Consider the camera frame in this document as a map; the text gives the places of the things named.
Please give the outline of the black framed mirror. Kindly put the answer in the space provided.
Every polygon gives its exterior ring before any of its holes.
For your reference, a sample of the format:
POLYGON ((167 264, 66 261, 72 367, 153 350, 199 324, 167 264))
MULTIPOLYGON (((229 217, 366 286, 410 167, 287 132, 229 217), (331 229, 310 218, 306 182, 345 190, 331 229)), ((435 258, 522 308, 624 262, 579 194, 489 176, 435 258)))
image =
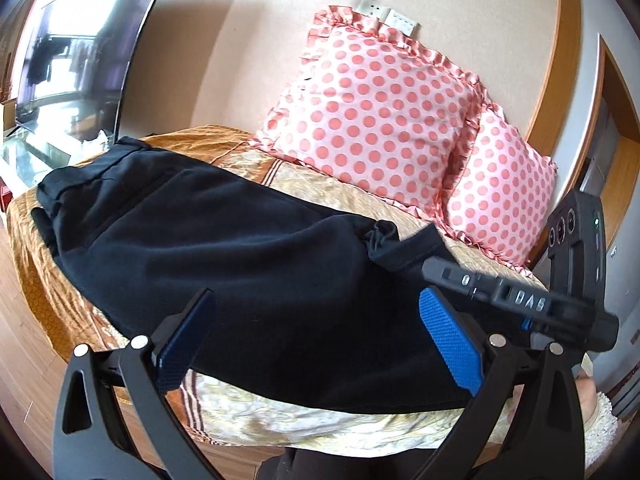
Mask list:
POLYGON ((35 0, 17 58, 17 122, 79 141, 116 136, 130 65, 155 3, 35 0))

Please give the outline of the polka dot pillow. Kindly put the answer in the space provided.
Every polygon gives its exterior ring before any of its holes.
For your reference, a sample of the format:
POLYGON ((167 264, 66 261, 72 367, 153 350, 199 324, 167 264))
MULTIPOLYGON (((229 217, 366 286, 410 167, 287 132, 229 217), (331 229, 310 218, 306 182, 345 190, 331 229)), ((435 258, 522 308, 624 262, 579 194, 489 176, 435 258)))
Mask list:
POLYGON ((314 16, 256 148, 434 218, 449 159, 490 102, 473 73, 349 6, 314 16))
POLYGON ((495 110, 483 110, 440 196, 446 232, 520 268, 537 243, 555 188, 556 165, 495 110))

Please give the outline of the wooden door frame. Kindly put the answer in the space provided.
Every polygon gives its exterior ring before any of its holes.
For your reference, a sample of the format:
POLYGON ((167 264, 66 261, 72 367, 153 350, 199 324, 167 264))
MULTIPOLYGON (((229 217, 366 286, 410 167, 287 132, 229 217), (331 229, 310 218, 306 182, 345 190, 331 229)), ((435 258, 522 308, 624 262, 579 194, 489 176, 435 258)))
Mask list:
POLYGON ((558 0, 546 79, 527 141, 558 166, 554 197, 578 181, 606 104, 620 133, 601 195, 617 254, 639 211, 639 33, 620 0, 558 0))

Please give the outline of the right polka dot pillow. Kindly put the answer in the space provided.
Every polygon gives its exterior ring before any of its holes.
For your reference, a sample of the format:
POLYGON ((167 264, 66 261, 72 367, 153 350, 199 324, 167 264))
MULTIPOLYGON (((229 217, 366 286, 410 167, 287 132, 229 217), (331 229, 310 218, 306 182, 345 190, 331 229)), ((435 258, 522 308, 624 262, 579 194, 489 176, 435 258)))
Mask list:
POLYGON ((495 110, 483 110, 440 196, 446 232, 520 268, 537 243, 555 188, 556 165, 495 110))

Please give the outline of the black pants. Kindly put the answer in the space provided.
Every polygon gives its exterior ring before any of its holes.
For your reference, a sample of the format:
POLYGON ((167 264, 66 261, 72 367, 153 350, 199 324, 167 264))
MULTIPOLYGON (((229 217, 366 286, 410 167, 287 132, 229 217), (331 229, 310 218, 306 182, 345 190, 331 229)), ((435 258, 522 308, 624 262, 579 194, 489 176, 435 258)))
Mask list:
POLYGON ((126 337, 201 289, 216 314, 199 373, 279 402, 361 414, 468 402, 423 325, 434 226, 397 226, 125 139, 50 172, 32 216, 66 278, 126 337))

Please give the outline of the white wall socket plate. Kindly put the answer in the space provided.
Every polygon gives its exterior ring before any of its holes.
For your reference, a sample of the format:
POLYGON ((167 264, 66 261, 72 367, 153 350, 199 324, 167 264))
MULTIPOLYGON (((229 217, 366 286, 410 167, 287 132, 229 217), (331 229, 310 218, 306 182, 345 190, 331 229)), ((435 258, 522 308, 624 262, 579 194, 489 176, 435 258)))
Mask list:
POLYGON ((355 10, 362 15, 370 16, 380 22, 384 22, 390 14, 390 7, 384 6, 375 0, 360 0, 355 10))

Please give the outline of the left polka dot pillow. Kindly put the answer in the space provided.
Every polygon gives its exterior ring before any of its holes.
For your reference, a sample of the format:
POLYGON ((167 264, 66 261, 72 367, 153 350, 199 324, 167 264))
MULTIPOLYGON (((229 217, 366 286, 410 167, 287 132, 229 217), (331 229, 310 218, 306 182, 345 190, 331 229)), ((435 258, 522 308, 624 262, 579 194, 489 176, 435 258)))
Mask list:
POLYGON ((349 6, 314 16, 256 148, 434 218, 449 159, 490 102, 473 73, 349 6))

